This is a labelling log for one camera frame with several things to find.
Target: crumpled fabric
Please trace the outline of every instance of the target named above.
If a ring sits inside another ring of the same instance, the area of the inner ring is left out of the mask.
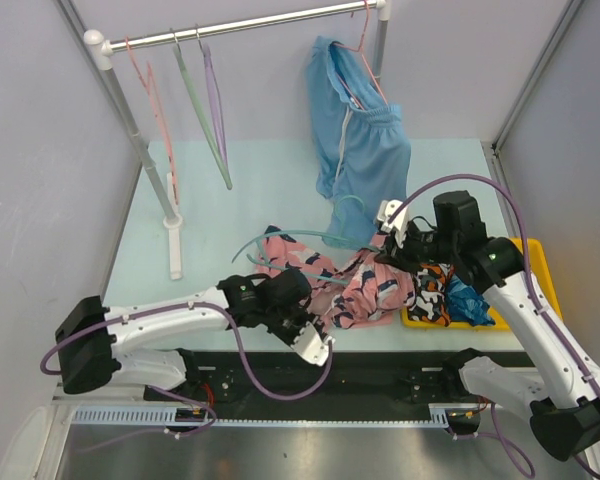
[[[454,322],[468,322],[472,326],[491,326],[496,322],[487,311],[490,305],[473,287],[466,285],[456,275],[447,287],[447,310]]]
[[[413,275],[416,289],[414,305],[408,309],[410,320],[416,322],[435,323],[448,327],[451,315],[446,305],[446,290],[453,267],[445,264],[422,264],[420,270]]]
[[[270,225],[266,233],[280,231]],[[381,246],[385,235],[376,234],[371,244]],[[338,269],[331,259],[310,249],[289,235],[268,237],[262,241],[259,260],[303,273],[347,281],[346,285],[307,276],[311,284],[311,313],[320,315],[325,328],[364,327],[391,323],[391,313],[410,307],[415,301],[411,275],[390,265],[375,262],[376,254],[362,249]],[[258,265],[257,271],[272,277],[280,270]]]

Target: pink patterned cloth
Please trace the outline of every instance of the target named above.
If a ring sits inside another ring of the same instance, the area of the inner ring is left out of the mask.
[[[266,233],[280,231],[270,225]],[[376,234],[372,245],[381,246],[385,236]],[[346,285],[307,275],[312,287],[309,311],[320,315],[325,327],[338,328],[386,325],[392,313],[415,303],[411,275],[389,265],[376,263],[376,254],[362,249],[338,269],[331,259],[315,252],[289,235],[268,237],[262,243],[259,260],[282,268],[298,268],[305,274],[344,280]],[[257,266],[257,271],[275,277],[280,270]]]

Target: white wall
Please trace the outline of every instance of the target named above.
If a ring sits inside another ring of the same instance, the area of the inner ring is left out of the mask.
[[[337,0],[75,0],[89,28],[113,40],[335,4]],[[413,138],[493,140],[566,0],[393,0],[383,82]],[[373,52],[375,13],[367,42]],[[357,45],[364,13],[209,38],[229,139],[308,138],[303,68],[318,35]],[[201,139],[171,46],[138,51],[158,70],[173,136]],[[204,91],[196,42],[185,58]],[[143,132],[158,138],[125,53],[115,65]]]
[[[135,166],[53,2],[0,1],[0,461],[51,399],[55,329],[103,288]]]
[[[503,151],[565,321],[600,363],[600,0],[586,2]]]

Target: clothes rack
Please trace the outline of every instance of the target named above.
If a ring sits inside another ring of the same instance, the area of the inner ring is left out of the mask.
[[[212,35],[224,33],[239,32],[252,28],[266,27],[270,25],[280,25],[283,23],[296,22],[300,20],[309,20],[313,18],[327,17],[343,13],[353,13],[367,8],[378,10],[378,29],[374,46],[373,74],[376,79],[380,78],[382,70],[382,59],[384,54],[385,39],[390,17],[390,0],[359,0],[356,2],[331,5],[326,7],[313,8],[309,10],[300,10],[266,17],[252,18],[247,20],[233,21],[218,25],[196,26],[182,30],[169,30],[162,33],[134,37],[128,40],[132,49],[147,48],[156,45],[168,43],[184,42],[187,40],[197,40]],[[164,226],[169,231],[169,251],[170,251],[170,269],[173,279],[182,276],[180,259],[180,229],[183,219],[178,213],[175,205],[167,195],[166,189],[155,168],[155,162],[147,150],[147,142],[142,137],[137,122],[133,117],[129,103],[122,90],[118,77],[113,69],[111,56],[113,54],[125,51],[127,41],[105,39],[98,30],[87,30],[83,37],[84,43],[89,50],[91,57],[100,71],[104,83],[113,97],[116,106],[121,114],[122,120],[131,138],[134,151],[149,177],[153,190],[158,197],[158,201],[164,211]]]

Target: white partition panel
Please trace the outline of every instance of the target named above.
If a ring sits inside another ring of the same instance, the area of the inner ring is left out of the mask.
[[[502,161],[565,321],[600,363],[600,0],[582,8]]]
[[[55,329],[104,287],[137,172],[123,132],[54,3],[0,1],[0,461],[51,399]]]

